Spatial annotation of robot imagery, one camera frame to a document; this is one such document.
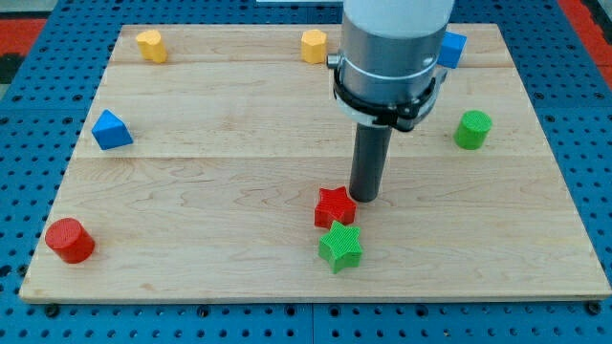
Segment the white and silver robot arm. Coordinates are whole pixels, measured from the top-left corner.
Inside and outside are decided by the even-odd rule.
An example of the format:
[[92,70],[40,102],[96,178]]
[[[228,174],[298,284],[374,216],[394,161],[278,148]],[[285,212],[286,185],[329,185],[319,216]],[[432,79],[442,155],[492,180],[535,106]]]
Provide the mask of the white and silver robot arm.
[[344,0],[334,96],[353,121],[407,132],[433,108],[453,0]]

